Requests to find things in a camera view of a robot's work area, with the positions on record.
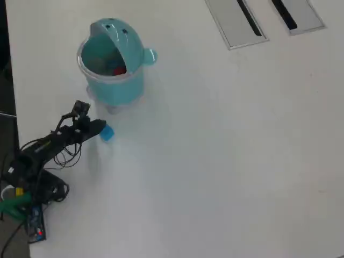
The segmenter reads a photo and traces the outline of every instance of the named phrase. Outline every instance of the blue object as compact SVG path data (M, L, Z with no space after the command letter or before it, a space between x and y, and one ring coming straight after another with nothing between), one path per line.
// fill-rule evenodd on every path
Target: blue object
M99 135L104 141L109 141L114 136L114 131L110 125L106 124Z
M142 66L156 62L156 51L144 48L136 31L118 19L101 19L91 24L90 31L77 59L91 92L106 105L130 104L143 94ZM111 69L121 63L126 73L113 76Z

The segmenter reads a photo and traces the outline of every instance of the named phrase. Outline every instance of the wire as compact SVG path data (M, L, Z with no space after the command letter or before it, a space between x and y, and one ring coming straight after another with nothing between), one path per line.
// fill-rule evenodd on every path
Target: wire
M13 231L13 233L7 239L7 241L6 241L4 247L2 248L2 251L1 251L1 258L4 258L4 254L5 254L6 249L8 248L9 244L11 243L11 241L15 237L15 235L18 233L20 228L24 225L24 223L25 223L25 220L19 224L19 226Z
M4 170L5 170L5 162L6 162L6 159L7 159L9 154L10 154L10 152L7 152L4 155L4 159L2 160L1 171L0 171L0 188L1 188L1 183L2 183L2 180L3 180L3 174L4 174ZM4 212L3 211L0 214L0 220L4 221Z
M20 151L22 151L27 145L32 144L32 143L37 142L37 141L40 141L40 140L43 140L43 139L44 139L44 138L38 138L38 139L34 139L34 140L32 140L32 141L27 142L26 144L24 144L24 145L20 148Z
M12 189L12 188L14 188L14 186L9 184L7 187L5 187L5 188L1 191L1 194L0 194L1 200L4 200L4 193L5 193L7 190Z

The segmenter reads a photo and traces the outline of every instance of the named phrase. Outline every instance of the white tabletop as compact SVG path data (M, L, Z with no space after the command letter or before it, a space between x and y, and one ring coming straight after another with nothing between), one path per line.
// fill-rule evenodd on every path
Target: white tabletop
M328 28L294 37L269 1L248 3L270 41L228 51L203 0L7 1L20 143L76 99L116 130L58 172L70 194L33 258L344 254L344 1L313 0ZM159 54L115 116L76 63L103 17Z

